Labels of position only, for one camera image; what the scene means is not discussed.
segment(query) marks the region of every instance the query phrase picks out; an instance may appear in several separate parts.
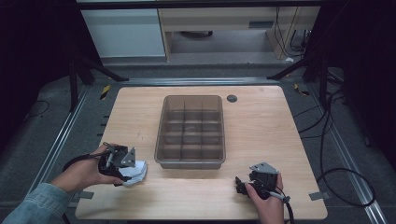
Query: metal frame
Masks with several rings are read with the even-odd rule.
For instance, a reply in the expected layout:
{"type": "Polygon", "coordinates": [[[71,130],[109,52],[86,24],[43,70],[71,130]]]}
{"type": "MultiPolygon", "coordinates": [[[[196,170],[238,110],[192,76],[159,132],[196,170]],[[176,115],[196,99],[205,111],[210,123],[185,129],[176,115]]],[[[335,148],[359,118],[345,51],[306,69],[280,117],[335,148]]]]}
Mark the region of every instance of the metal frame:
{"type": "Polygon", "coordinates": [[[80,10],[194,8],[194,7],[320,7],[345,0],[199,0],[199,1],[139,1],[56,4],[53,7],[74,7],[80,10]]]}

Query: tripod leg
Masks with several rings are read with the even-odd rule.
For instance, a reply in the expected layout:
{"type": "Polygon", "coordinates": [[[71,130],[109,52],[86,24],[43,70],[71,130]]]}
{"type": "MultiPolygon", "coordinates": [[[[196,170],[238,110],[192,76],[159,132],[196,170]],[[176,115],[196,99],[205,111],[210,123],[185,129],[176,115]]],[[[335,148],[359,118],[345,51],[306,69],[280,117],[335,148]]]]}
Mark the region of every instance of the tripod leg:
{"type": "Polygon", "coordinates": [[[120,77],[116,74],[114,74],[113,72],[105,69],[103,66],[91,61],[90,59],[84,58],[84,57],[79,57],[81,59],[81,61],[85,64],[87,64],[89,67],[94,68],[96,70],[98,70],[99,72],[105,74],[108,77],[113,78],[116,81],[129,81],[129,78],[126,77],[120,77]]]}

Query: white cabinet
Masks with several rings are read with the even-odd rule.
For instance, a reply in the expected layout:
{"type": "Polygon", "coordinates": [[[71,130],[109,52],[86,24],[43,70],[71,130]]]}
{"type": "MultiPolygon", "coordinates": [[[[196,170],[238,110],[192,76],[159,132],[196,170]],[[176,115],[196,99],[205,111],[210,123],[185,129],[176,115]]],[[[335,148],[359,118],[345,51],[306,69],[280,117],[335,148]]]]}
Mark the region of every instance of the white cabinet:
{"type": "Polygon", "coordinates": [[[128,63],[140,57],[165,60],[157,9],[82,10],[81,13],[104,64],[128,63]]]}

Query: aluminum rail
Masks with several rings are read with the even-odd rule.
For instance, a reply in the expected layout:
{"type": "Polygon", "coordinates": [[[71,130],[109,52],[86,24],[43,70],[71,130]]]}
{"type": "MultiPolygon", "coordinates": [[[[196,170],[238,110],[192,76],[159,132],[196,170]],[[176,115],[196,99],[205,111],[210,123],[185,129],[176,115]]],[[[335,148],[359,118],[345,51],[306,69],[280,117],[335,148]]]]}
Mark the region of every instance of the aluminum rail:
{"type": "Polygon", "coordinates": [[[47,178],[49,177],[52,167],[55,164],[59,154],[61,153],[62,148],[64,147],[64,142],[67,140],[67,137],[70,134],[71,129],[73,128],[73,125],[76,121],[76,118],[78,117],[82,105],[85,102],[87,93],[90,88],[91,86],[82,87],[81,94],[78,97],[79,99],[76,109],[70,112],[69,115],[67,116],[64,125],[62,126],[62,129],[59,131],[58,136],[55,139],[55,142],[52,144],[52,147],[49,150],[49,154],[47,155],[47,158],[44,160],[43,164],[41,165],[41,168],[38,171],[38,174],[35,177],[35,180],[33,181],[31,187],[27,191],[25,198],[30,192],[32,192],[35,188],[37,188],[37,186],[40,183],[46,181],[47,178]]]}
{"type": "Polygon", "coordinates": [[[227,86],[227,85],[276,85],[276,80],[266,77],[147,77],[130,78],[115,84],[128,86],[227,86]]]}

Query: white object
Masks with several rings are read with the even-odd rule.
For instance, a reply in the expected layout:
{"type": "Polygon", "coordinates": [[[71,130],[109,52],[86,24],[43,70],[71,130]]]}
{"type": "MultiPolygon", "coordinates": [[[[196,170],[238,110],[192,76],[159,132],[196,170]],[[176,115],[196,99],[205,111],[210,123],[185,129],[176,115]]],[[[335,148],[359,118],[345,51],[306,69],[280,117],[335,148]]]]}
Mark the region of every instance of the white object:
{"type": "Polygon", "coordinates": [[[292,63],[292,62],[294,62],[294,59],[292,59],[291,57],[288,57],[288,58],[286,58],[286,62],[292,63]]]}
{"type": "Polygon", "coordinates": [[[135,167],[125,167],[120,168],[120,173],[123,176],[129,176],[129,179],[126,182],[123,182],[123,186],[132,186],[133,184],[142,181],[146,176],[147,165],[145,161],[136,161],[135,167]]]}

